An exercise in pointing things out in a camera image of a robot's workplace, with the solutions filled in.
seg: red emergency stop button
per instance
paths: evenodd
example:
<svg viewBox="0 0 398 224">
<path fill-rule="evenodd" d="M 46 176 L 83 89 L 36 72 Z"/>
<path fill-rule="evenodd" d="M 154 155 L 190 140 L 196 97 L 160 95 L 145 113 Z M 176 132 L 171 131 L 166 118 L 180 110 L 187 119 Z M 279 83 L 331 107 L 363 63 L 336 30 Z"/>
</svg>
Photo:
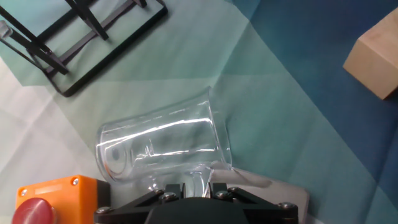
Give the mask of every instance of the red emergency stop button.
<svg viewBox="0 0 398 224">
<path fill-rule="evenodd" d="M 55 211 L 48 201 L 30 198 L 22 203 L 12 218 L 12 224 L 54 224 Z"/>
</svg>

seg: orange button housing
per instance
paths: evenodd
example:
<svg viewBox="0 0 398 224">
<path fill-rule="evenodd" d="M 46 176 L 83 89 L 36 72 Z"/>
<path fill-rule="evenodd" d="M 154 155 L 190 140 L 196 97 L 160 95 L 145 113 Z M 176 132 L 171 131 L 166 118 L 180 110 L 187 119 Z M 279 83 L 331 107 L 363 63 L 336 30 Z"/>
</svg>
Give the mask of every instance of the orange button housing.
<svg viewBox="0 0 398 224">
<path fill-rule="evenodd" d="M 73 184 L 75 179 L 78 179 L 76 185 Z M 43 198 L 55 209 L 57 224 L 93 223 L 93 214 L 98 208 L 97 181 L 99 180 L 74 175 L 20 187 L 16 208 L 27 199 Z"/>
</svg>

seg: blue tablecloth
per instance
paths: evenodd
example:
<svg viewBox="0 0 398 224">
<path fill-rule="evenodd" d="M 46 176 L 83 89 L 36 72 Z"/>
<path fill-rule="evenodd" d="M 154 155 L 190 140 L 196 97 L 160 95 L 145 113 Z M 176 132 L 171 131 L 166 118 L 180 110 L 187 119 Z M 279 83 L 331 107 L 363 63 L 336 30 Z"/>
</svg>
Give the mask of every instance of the blue tablecloth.
<svg viewBox="0 0 398 224">
<path fill-rule="evenodd" d="M 398 97 L 380 100 L 342 67 L 356 39 L 397 1 L 165 3 L 168 17 L 71 98 L 0 46 L 7 65 L 0 66 L 0 222 L 11 219 L 22 185 L 75 174 L 100 179 L 94 144 L 102 123 L 208 85 L 226 117 L 233 166 L 306 188 L 309 214 L 320 222 L 397 222 Z M 62 0 L 0 4 L 34 34 L 69 10 Z M 101 17 L 117 4 L 99 1 L 92 10 Z M 54 52 L 88 32 L 82 22 L 72 26 L 49 43 Z M 111 39 L 123 34 L 117 28 Z M 69 69 L 93 60 L 98 42 Z"/>
</svg>

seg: metal bolt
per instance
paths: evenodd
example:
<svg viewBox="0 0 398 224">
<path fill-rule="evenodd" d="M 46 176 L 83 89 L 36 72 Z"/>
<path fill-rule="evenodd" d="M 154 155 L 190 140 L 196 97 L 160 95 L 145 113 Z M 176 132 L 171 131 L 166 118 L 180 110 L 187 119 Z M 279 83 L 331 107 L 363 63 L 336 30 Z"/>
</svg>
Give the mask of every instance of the metal bolt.
<svg viewBox="0 0 398 224">
<path fill-rule="evenodd" d="M 25 196 L 26 192 L 27 192 L 26 189 L 22 190 L 22 191 L 21 191 L 21 196 Z"/>
<path fill-rule="evenodd" d="M 7 25 L 6 21 L 0 21 L 0 39 L 5 39 L 12 34 L 12 29 Z"/>
<path fill-rule="evenodd" d="M 99 209 L 97 209 L 97 211 L 95 211 L 97 214 L 105 214 L 108 213 L 110 211 L 113 211 L 112 207 L 101 207 Z"/>
<path fill-rule="evenodd" d="M 227 199 L 232 197 L 232 194 L 225 191 L 225 190 L 220 190 L 219 192 L 216 193 L 216 198 L 217 199 Z"/>
<path fill-rule="evenodd" d="M 166 192 L 162 196 L 159 197 L 161 200 L 164 200 L 165 202 L 174 200 L 177 198 L 177 195 L 173 192 Z"/>
<path fill-rule="evenodd" d="M 237 192 L 239 190 L 239 187 L 230 187 L 228 189 L 229 192 Z"/>
<path fill-rule="evenodd" d="M 155 194 L 157 194 L 157 195 L 162 195 L 162 194 L 164 194 L 164 190 L 162 190 L 162 189 L 157 189 L 157 190 L 155 190 Z"/>
<path fill-rule="evenodd" d="M 282 202 L 282 203 L 279 203 L 278 206 L 281 209 L 291 209 L 291 208 L 297 207 L 297 205 L 290 203 L 290 202 Z"/>
<path fill-rule="evenodd" d="M 79 178 L 76 178 L 75 180 L 73 180 L 72 182 L 74 185 L 77 185 L 79 183 Z"/>
</svg>

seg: black metal rack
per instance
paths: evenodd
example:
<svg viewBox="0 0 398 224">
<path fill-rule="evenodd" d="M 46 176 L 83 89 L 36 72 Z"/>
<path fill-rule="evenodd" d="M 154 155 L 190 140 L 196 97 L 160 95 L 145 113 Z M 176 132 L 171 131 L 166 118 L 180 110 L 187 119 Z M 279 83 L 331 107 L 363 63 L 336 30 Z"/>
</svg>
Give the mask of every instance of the black metal rack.
<svg viewBox="0 0 398 224">
<path fill-rule="evenodd" d="M 57 92 L 59 92 L 64 97 L 69 97 L 75 94 L 80 88 L 86 85 L 96 74 L 98 74 L 102 69 L 109 65 L 117 56 L 121 55 L 129 45 L 131 45 L 135 40 L 137 40 L 144 32 L 149 30 L 154 26 L 162 17 L 164 17 L 168 10 L 166 5 L 162 0 L 157 0 L 163 8 L 152 16 L 148 21 L 146 21 L 138 30 L 132 33 L 127 39 L 125 39 L 121 44 L 119 44 L 114 50 L 112 50 L 107 56 L 105 56 L 99 63 L 91 68 L 85 75 L 83 75 L 79 80 L 77 80 L 69 89 L 64 92 L 57 86 L 53 81 L 53 77 L 58 72 L 67 75 L 69 73 L 66 65 L 72 60 L 74 56 L 92 39 L 100 36 L 103 40 L 109 38 L 106 33 L 116 20 L 127 13 L 132 7 L 138 5 L 140 7 L 146 7 L 146 0 L 126 0 L 124 4 L 119 6 L 115 11 L 113 11 L 104 21 L 101 23 L 95 18 L 93 13 L 90 11 L 90 6 L 97 0 L 65 0 L 71 10 L 69 10 L 65 15 L 63 15 L 59 20 L 54 22 L 49 28 L 43 31 L 37 37 L 31 33 L 26 27 L 24 27 L 17 19 L 12 17 L 4 8 L 0 6 L 0 15 L 2 15 L 5 20 L 10 22 L 17 30 L 24 34 L 18 33 L 15 29 L 11 27 L 8 28 L 8 33 L 4 37 L 10 37 L 17 43 L 21 44 L 26 48 L 28 54 L 32 57 L 29 58 L 11 44 L 7 43 L 4 39 L 0 38 L 0 41 L 15 51 L 20 56 L 24 57 L 30 63 L 35 65 L 44 75 L 47 77 L 49 82 L 54 86 Z M 81 40 L 79 40 L 75 45 L 73 45 L 69 50 L 63 53 L 61 56 L 56 56 L 47 46 L 46 41 L 48 41 L 52 36 L 62 30 L 67 24 L 69 24 L 76 17 L 80 17 L 90 28 L 91 32 L 85 35 Z M 44 68 L 39 62 L 39 59 L 47 63 L 49 66 Z"/>
</svg>

